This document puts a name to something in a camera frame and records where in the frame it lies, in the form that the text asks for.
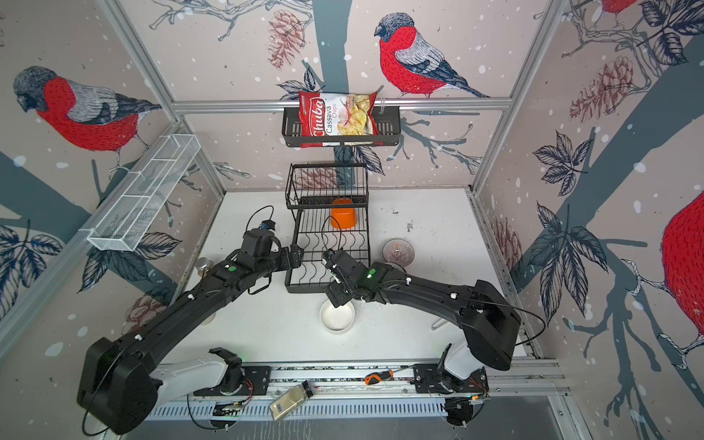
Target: orange bowl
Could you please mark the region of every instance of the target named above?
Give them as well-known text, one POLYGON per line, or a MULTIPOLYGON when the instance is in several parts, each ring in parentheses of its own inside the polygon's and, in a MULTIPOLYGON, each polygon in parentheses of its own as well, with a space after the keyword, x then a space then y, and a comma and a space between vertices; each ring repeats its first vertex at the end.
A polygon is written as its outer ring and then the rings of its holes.
MULTIPOLYGON (((337 199, 333 200, 333 205, 347 205, 352 203, 352 199, 337 199)), ((336 230, 348 230, 357 224, 357 217, 354 208, 333 208, 331 209, 332 218, 330 225, 336 230)))

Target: bird head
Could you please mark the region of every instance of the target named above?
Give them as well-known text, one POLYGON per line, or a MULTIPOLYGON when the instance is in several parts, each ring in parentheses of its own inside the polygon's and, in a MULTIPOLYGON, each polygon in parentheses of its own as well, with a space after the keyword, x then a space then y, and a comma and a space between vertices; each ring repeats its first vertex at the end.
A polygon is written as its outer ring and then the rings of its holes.
POLYGON ((377 29, 374 31, 375 37, 380 37, 384 42, 388 43, 394 33, 402 27, 413 27, 415 23, 407 13, 394 12, 384 16, 379 21, 377 29))
POLYGON ((47 82, 57 78, 58 75, 47 68, 34 65, 24 69, 15 77, 13 88, 17 95, 17 102, 26 112, 32 108, 38 111, 47 111, 49 106, 44 99, 44 86, 47 82))

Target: white mesh basket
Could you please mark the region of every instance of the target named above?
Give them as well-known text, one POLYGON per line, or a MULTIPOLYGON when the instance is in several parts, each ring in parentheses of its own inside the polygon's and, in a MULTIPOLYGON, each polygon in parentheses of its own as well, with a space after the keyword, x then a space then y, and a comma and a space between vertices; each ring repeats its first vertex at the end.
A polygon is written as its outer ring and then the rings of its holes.
POLYGON ((144 168, 130 172, 137 174, 134 181, 88 241, 101 251, 133 251, 200 149, 200 142, 192 134, 164 137, 144 168))

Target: white tabletop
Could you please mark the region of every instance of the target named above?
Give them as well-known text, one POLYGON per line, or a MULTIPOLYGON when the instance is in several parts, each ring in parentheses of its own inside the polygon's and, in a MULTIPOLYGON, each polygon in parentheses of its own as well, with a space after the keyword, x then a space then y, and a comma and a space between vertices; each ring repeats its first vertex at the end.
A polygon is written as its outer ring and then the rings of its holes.
MULTIPOLYGON (((265 205, 275 207, 276 235, 288 246, 294 220, 284 193, 236 192, 225 196, 201 256, 217 262, 239 248, 249 216, 265 205)), ((268 213, 258 214, 250 228, 268 213)), ((449 284, 473 286, 483 279, 500 285, 463 189, 370 190, 369 218, 372 261, 382 260, 384 243, 400 238, 415 249, 415 260, 406 267, 412 275, 449 284)), ((194 271, 187 287, 199 280, 194 271)), ((257 287, 263 285, 265 280, 260 280, 257 287)), ((238 353, 244 362, 427 359, 438 358, 447 344, 465 340, 454 325, 432 331, 438 318, 429 313, 361 301, 352 301, 356 318, 350 331, 333 335, 319 318, 326 299, 325 294, 288 293, 284 272, 276 273, 269 289, 244 294, 220 309, 164 362, 189 360, 219 346, 238 353)), ((521 346, 514 356, 525 356, 521 346)))

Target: chip bag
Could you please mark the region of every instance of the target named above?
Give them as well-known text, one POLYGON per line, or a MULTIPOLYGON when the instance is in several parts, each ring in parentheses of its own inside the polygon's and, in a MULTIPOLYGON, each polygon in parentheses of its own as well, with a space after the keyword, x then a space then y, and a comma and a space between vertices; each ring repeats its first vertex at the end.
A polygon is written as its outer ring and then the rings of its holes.
MULTIPOLYGON (((299 92, 298 117, 301 119, 301 136, 360 136, 379 134, 372 117, 376 93, 345 95, 342 93, 299 92)), ((369 144, 345 142, 345 145, 369 144)), ((302 144, 309 146, 336 146, 339 142, 302 144)))

